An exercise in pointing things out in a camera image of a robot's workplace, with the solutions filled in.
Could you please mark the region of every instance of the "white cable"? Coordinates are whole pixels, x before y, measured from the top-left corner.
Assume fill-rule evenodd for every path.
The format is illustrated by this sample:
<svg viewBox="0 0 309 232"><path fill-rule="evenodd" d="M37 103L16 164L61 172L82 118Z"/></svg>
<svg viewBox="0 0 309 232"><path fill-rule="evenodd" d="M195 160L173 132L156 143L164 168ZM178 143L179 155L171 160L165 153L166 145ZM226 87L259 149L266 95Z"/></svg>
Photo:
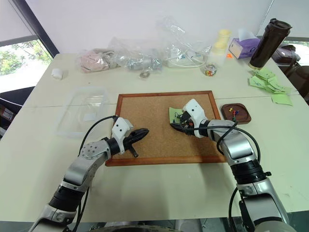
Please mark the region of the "white cable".
<svg viewBox="0 0 309 232"><path fill-rule="evenodd" d="M11 102L11 101L8 101L8 100L5 100L3 98L0 98L1 100L5 101L5 102L8 102L8 103L11 103L11 104L14 104L14 105L18 105L18 106L21 106L23 107L23 105L20 105L20 104L17 104L17 103L14 103L14 102Z"/></svg>

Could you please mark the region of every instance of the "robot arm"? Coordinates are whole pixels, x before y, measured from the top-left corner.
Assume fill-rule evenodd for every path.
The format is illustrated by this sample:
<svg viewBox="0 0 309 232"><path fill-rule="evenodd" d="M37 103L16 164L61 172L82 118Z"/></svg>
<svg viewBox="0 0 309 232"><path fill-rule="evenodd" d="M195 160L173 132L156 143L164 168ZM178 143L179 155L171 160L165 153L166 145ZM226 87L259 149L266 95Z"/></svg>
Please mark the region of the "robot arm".
<svg viewBox="0 0 309 232"><path fill-rule="evenodd" d="M229 120L214 119L209 121L195 99L191 99L183 107L180 122L181 125L171 125L179 131L194 134L198 138L206 136L215 142L219 141L228 128L203 129L204 127L231 127L234 125L234 122ZM286 211L267 177L271 173L263 172L247 138L239 131L232 130L221 140L220 146L237 181L237 188L242 198L239 207L246 229L253 232L259 224L266 221L288 224L289 219Z"/></svg>
<svg viewBox="0 0 309 232"><path fill-rule="evenodd" d="M51 201L44 207L29 232L67 231L67 225L72 223L77 206L97 169L113 155L123 154L128 149L133 156L137 156L132 144L145 137L149 131L139 129L131 132L132 128L128 120L119 117L112 128L111 139L104 138L82 147L78 158L66 171Z"/></svg>

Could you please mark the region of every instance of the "white wall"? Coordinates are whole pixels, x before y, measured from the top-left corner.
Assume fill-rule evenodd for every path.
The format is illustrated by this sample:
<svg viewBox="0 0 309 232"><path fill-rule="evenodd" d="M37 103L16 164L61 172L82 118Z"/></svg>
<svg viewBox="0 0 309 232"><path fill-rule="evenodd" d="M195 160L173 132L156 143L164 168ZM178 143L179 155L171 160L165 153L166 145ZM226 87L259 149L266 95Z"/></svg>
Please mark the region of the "white wall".
<svg viewBox="0 0 309 232"><path fill-rule="evenodd" d="M27 0L61 53L106 47L113 36L156 37L172 15L192 35L212 41L222 28L257 33L271 0Z"/></svg>
<svg viewBox="0 0 309 232"><path fill-rule="evenodd" d="M263 35L272 18L287 22L293 28L289 36L309 37L309 0L275 0L258 32Z"/></svg>
<svg viewBox="0 0 309 232"><path fill-rule="evenodd" d="M0 41L32 35L8 0L0 0Z"/></svg>

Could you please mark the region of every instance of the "black thermos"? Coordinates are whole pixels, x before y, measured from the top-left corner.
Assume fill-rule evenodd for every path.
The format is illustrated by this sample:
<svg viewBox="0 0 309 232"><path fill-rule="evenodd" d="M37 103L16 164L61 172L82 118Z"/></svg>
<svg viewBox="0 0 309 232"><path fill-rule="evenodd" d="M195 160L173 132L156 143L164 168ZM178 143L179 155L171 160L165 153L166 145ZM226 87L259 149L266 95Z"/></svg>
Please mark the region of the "black thermos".
<svg viewBox="0 0 309 232"><path fill-rule="evenodd" d="M275 18L271 19L265 28L265 32L255 53L251 57L249 66L253 69L261 69L272 54L274 54L284 38L290 34L291 28L291 25L288 23Z"/></svg>

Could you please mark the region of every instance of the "white table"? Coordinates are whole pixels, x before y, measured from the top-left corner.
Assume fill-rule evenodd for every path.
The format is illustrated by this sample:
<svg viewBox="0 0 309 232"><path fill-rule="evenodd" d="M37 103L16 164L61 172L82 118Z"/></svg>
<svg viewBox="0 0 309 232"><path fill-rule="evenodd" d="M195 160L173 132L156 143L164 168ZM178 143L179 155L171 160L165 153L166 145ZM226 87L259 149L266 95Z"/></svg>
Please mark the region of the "white table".
<svg viewBox="0 0 309 232"><path fill-rule="evenodd" d="M71 56L60 57L63 63L73 63ZM236 66L234 72L238 69L242 76L223 77L218 73L217 77L229 81L231 86L236 86L236 83L243 86L239 91L232 88L220 91L216 76L199 76L196 70L183 71L196 83L196 88L189 84L189 89L182 84L171 84L176 76L184 78L182 71L173 70L164 71L164 77L152 75L147 81L142 81L136 74L123 70L71 75L70 72L75 71L69 66L67 79L52 80L49 71L60 63L59 58L52 62L0 141L0 180L3 186L0 208L6 209L0 210L0 220L34 221L50 201L65 170L76 158L81 142L81 139L56 136L56 118L62 111L67 92L87 81L91 83L89 85L100 83L111 93L106 116L114 114L118 93L161 92L161 89L213 90L218 107L226 103L244 104L252 121L239 127L258 141L263 169L272 172L271 181L286 210L309 209L309 186L304 182L309 163L306 140L309 107L298 94L291 96L294 107L272 103L268 93L247 86L245 66L236 60L229 60L228 65ZM290 85L277 68L271 68L272 65L273 61L270 61L268 67L276 72L280 82ZM126 76L121 77L121 74L127 74L130 79L126 80ZM168 80L165 86L155 86L159 85L159 78L161 81ZM199 81L205 82L204 86L199 85ZM136 84L140 87L129 89ZM53 89L59 90L54 98ZM105 122L96 130L102 131L102 137L108 136L111 126L112 122ZM93 181L83 221L226 217L234 187L235 180L226 163L102 166ZM234 216L240 215L238 200L237 196Z"/></svg>

